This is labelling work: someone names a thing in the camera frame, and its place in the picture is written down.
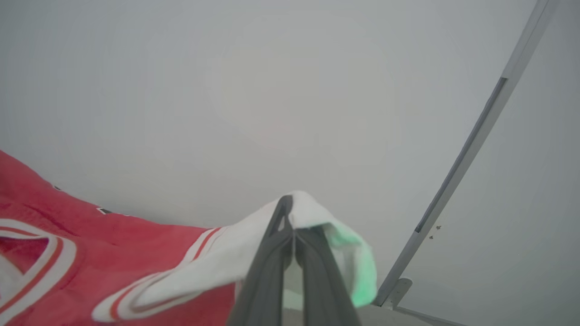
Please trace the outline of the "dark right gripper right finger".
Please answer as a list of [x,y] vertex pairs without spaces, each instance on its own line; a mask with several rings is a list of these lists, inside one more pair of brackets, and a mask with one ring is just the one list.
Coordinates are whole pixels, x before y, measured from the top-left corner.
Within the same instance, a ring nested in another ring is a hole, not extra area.
[[303,275],[305,326],[359,326],[356,309],[322,227],[296,229],[296,258]]

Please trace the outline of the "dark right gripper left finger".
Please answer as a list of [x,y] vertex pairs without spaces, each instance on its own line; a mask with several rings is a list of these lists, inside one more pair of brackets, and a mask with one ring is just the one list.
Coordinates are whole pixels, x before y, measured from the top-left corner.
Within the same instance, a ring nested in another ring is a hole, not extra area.
[[228,326],[281,326],[284,272],[292,260],[293,198],[280,198],[253,258]]

